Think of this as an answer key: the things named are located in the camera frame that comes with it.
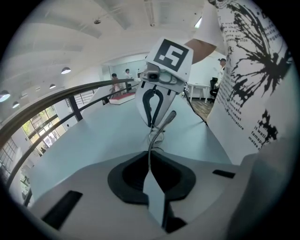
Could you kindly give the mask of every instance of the metal handrail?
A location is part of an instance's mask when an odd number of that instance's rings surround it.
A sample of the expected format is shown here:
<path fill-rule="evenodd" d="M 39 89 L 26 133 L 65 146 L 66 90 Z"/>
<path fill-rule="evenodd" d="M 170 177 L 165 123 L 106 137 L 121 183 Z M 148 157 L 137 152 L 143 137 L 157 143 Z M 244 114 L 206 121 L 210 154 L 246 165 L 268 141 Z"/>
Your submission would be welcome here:
<path fill-rule="evenodd" d="M 28 206 L 31 196 L 32 196 L 32 191 L 31 191 L 31 189 L 29 189 L 28 194 L 26 195 L 25 201 L 24 201 L 24 203 L 23 203 L 23 205 L 24 205 L 25 207 Z"/>
<path fill-rule="evenodd" d="M 90 100 L 91 97 L 93 97 L 93 95 L 95 94 L 95 91 L 94 91 L 94 90 L 95 90 L 95 89 L 89 90 L 89 91 L 86 91 L 86 92 L 83 92 L 83 93 L 80 93 L 80 94 L 78 94 L 78 95 L 75 95 L 74 98 L 75 98 L 75 100 L 76 100 L 76 103 L 77 103 L 77 104 L 80 104 L 80 103 L 85 104 L 84 101 L 86 101 L 86 100 L 84 100 L 84 98 L 89 98 L 89 100 Z M 69 103 L 69 100 L 68 100 L 68 99 L 66 99 L 66 103 L 67 103 L 67 106 L 70 107 L 70 103 Z"/>
<path fill-rule="evenodd" d="M 113 93 L 110 93 L 104 97 L 101 97 L 99 99 L 96 99 L 86 105 L 84 105 L 83 107 L 81 107 L 80 109 L 78 109 L 79 112 L 81 112 L 82 110 L 88 108 L 89 106 L 101 101 L 101 100 L 104 100 L 116 93 L 119 93 L 119 92 L 122 92 L 122 91 L 125 91 L 125 90 L 128 90 L 132 87 L 135 87 L 137 86 L 138 84 L 134 85 L 134 86 L 130 86 L 128 88 L 125 88 L 125 89 L 121 89 L 117 92 L 113 92 Z M 60 121 L 58 121 L 57 123 L 55 123 L 51 128 L 49 128 L 44 134 L 42 134 L 32 145 L 31 147 L 25 152 L 25 154 L 20 158 L 20 160 L 17 162 L 17 164 L 15 165 L 15 167 L 13 168 L 8 180 L 7 180 L 7 187 L 9 188 L 14 177 L 16 176 L 17 172 L 19 171 L 20 167 L 23 165 L 23 163 L 25 162 L 25 160 L 27 159 L 27 157 L 32 153 L 32 151 L 38 146 L 38 144 L 49 134 L 51 133 L 53 130 L 55 130 L 58 126 L 60 126 L 61 124 L 63 124 L 65 121 L 67 121 L 68 119 L 70 119 L 71 117 L 75 116 L 76 114 L 78 114 L 77 112 L 72 112 L 71 114 L 69 114 L 68 116 L 66 116 L 65 118 L 61 119 Z"/>
<path fill-rule="evenodd" d="M 53 104 L 60 102 L 68 97 L 72 97 L 74 95 L 80 94 L 82 92 L 86 92 L 89 90 L 93 90 L 96 88 L 108 86 L 117 83 L 127 83 L 133 82 L 133 79 L 119 79 L 109 80 L 109 81 L 102 81 L 102 82 L 93 82 L 88 83 L 80 86 L 76 86 L 73 88 L 69 88 L 57 93 L 54 93 L 48 97 L 41 99 L 27 107 L 22 112 L 18 113 L 14 116 L 7 124 L 5 124 L 0 129 L 0 149 L 3 145 L 9 140 L 10 136 L 12 136 L 26 121 L 28 121 L 33 116 L 37 115 L 44 109 L 52 106 Z"/>

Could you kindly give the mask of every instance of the ceiling light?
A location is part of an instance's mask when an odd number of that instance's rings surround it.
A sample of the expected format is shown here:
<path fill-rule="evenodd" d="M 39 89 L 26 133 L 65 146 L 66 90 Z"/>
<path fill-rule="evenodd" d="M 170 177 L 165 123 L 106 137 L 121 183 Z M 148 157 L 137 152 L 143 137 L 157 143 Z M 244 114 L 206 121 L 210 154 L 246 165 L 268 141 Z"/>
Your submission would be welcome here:
<path fill-rule="evenodd" d="M 18 105 L 20 105 L 18 102 L 13 103 L 13 108 L 16 108 Z"/>
<path fill-rule="evenodd" d="M 3 90 L 1 93 L 0 93 L 0 102 L 4 102 L 6 99 L 8 99 L 10 97 L 10 94 L 8 91 L 6 90 Z"/>
<path fill-rule="evenodd" d="M 200 17 L 200 19 L 198 20 L 198 22 L 195 24 L 195 28 L 199 28 L 201 20 L 202 20 L 202 17 Z"/>
<path fill-rule="evenodd" d="M 66 73 L 69 73 L 71 72 L 71 69 L 69 67 L 64 67 L 61 71 L 61 74 L 66 74 Z"/>

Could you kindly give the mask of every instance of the white desk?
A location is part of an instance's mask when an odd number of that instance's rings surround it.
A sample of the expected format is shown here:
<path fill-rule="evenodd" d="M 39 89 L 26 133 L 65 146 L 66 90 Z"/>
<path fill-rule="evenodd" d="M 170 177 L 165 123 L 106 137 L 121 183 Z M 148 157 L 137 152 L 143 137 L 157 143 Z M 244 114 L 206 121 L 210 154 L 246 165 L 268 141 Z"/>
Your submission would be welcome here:
<path fill-rule="evenodd" d="M 203 93 L 204 93 L 204 90 L 206 90 L 205 103 L 207 102 L 207 97 L 208 97 L 208 94 L 210 92 L 210 86 L 203 85 L 203 84 L 198 84 L 198 83 L 188 83 L 188 86 L 191 86 L 191 95 L 190 95 L 190 98 L 189 98 L 191 102 L 192 102 L 194 88 L 203 89 Z"/>
<path fill-rule="evenodd" d="M 153 108 L 157 103 L 158 99 L 151 99 Z M 177 116 L 165 128 L 165 139 L 160 148 L 185 158 L 231 164 L 221 144 L 186 101 L 175 97 L 168 113 L 172 110 Z M 106 104 L 84 116 L 30 170 L 33 198 L 37 200 L 85 166 L 147 151 L 149 132 L 135 106 L 135 99 L 121 105 Z"/>

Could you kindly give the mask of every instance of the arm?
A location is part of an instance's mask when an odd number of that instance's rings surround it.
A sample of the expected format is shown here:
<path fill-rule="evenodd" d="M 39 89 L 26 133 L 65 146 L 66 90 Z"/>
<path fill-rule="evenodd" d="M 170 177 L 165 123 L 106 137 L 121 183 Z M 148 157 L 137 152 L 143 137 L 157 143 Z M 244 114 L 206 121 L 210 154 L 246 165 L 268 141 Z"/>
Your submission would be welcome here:
<path fill-rule="evenodd" d="M 185 43 L 185 45 L 194 50 L 193 64 L 205 59 L 207 56 L 212 54 L 212 52 L 217 48 L 212 44 L 203 42 L 198 39 L 192 39 Z"/>
<path fill-rule="evenodd" d="M 208 1 L 204 3 L 202 20 L 194 39 L 188 41 L 185 45 L 194 50 L 193 64 L 205 59 L 214 50 L 225 54 L 217 10 Z"/>
<path fill-rule="evenodd" d="M 218 76 L 217 76 L 217 82 L 216 82 L 215 86 L 217 86 L 217 87 L 220 86 L 221 81 L 222 81 L 222 79 L 223 79 L 223 76 L 224 76 L 224 69 L 222 69 L 222 70 L 219 72 L 219 74 L 218 74 Z"/>

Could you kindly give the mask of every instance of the ceiling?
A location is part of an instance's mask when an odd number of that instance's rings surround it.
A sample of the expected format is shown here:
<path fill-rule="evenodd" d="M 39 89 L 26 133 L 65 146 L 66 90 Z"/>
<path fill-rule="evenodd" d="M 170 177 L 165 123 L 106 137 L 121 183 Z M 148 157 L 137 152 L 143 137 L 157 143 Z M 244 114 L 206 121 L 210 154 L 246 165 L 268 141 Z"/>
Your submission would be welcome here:
<path fill-rule="evenodd" d="M 26 105 L 49 95 L 51 83 L 58 88 L 76 85 L 72 79 L 89 67 L 146 53 L 162 36 L 184 43 L 193 36 L 203 4 L 204 0 L 45 0 L 3 56 L 0 91 L 8 90 L 11 97 L 0 103 L 0 122 L 16 110 L 12 102 Z M 96 19 L 101 23 L 94 24 Z M 72 72 L 60 74 L 63 67 Z"/>

